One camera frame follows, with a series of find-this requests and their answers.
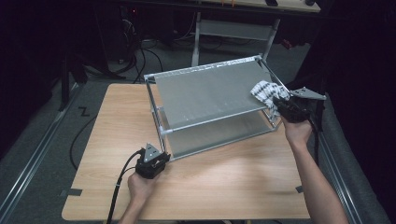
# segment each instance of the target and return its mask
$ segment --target wooden table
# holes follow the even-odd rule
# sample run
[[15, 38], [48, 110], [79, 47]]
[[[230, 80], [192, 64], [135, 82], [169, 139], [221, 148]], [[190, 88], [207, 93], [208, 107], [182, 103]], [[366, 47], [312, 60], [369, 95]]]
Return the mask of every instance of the wooden table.
[[[124, 163], [147, 142], [160, 148], [147, 87], [110, 85], [72, 185], [82, 193], [68, 196], [63, 218], [105, 220]], [[126, 180], [132, 172], [121, 183], [114, 219], [130, 200]], [[282, 125], [275, 133], [169, 162], [141, 219], [309, 218], [304, 195], [295, 189], [300, 185]]]

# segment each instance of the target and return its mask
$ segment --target gray floor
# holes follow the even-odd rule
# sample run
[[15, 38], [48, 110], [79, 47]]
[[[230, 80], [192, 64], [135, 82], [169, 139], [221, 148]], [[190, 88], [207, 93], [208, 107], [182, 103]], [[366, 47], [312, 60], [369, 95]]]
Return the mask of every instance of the gray floor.
[[[258, 49], [263, 47], [261, 42], [243, 42], [233, 40], [236, 43], [205, 44], [201, 51], [200, 64], [228, 61], [232, 59], [258, 54]], [[188, 42], [174, 45], [172, 48], [159, 43], [144, 42], [144, 47], [152, 47], [150, 50], [158, 54], [163, 64], [163, 70], [169, 71], [191, 65], [191, 46]], [[269, 66], [288, 83], [294, 79], [302, 59], [309, 50], [309, 46], [285, 49], [280, 45], [273, 45], [267, 59]], [[158, 73], [161, 71], [158, 59], [148, 51], [145, 51], [146, 67], [143, 74]], [[141, 53], [137, 52], [137, 67], [143, 65]], [[110, 63], [112, 69], [120, 67], [116, 63]], [[132, 69], [125, 74], [126, 80], [131, 83], [136, 77], [136, 70]], [[78, 165], [89, 135], [91, 133], [94, 116], [97, 115], [106, 88], [110, 83], [119, 82], [106, 77], [90, 76], [89, 81], [79, 88], [75, 101], [69, 106], [67, 113], [60, 123], [58, 131], [53, 135], [47, 150], [43, 152], [43, 160], [38, 161], [36, 170], [33, 170], [33, 178], [27, 179], [27, 188], [21, 189], [21, 197], [15, 200], [15, 208], [10, 208], [12, 213], [7, 217], [7, 223], [102, 223], [96, 222], [70, 222], [62, 219], [64, 207], [64, 191], [71, 187], [76, 170], [73, 168], [69, 155], [73, 154], [73, 161]], [[59, 116], [58, 108], [61, 104], [60, 84], [53, 89], [53, 97], [37, 113], [32, 116], [28, 127], [23, 131], [19, 140], [0, 162], [0, 199], [4, 201], [8, 193], [13, 189], [15, 182], [23, 169], [35, 154], [42, 137], [48, 127]], [[332, 153], [337, 165], [349, 187], [351, 197], [355, 202], [361, 222], [357, 223], [389, 223], [389, 220], [377, 202], [370, 184], [351, 153], [347, 142], [339, 127], [336, 116], [332, 112], [331, 100], [326, 102], [324, 116], [324, 128], [326, 139], [332, 148]], [[311, 223], [310, 220], [254, 220], [255, 223]]]

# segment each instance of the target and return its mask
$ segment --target hand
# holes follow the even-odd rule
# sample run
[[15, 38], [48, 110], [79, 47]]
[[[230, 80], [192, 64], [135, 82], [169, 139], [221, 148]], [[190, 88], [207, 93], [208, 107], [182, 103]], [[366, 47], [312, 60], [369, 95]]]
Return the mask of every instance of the hand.
[[285, 135], [291, 146], [306, 146], [309, 136], [312, 133], [312, 126], [308, 120], [300, 123], [289, 123], [285, 118], [281, 117], [285, 125]]
[[131, 198], [139, 198], [146, 200], [154, 191], [155, 182], [157, 182], [159, 175], [153, 179], [143, 178], [137, 173], [133, 173], [128, 178], [128, 188], [131, 193]]

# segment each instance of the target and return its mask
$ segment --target checkered rag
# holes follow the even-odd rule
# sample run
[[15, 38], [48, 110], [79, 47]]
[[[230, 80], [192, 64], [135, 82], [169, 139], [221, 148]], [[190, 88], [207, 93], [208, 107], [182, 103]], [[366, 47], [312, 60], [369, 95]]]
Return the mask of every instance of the checkered rag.
[[276, 117], [279, 117], [280, 114], [277, 112], [277, 107], [273, 102], [274, 97], [280, 99], [289, 100], [289, 93], [283, 86], [278, 86], [273, 82], [261, 81], [254, 86], [254, 88], [250, 91], [252, 95], [254, 95], [259, 101], [265, 103], [269, 109], [269, 117], [271, 122], [276, 121]]

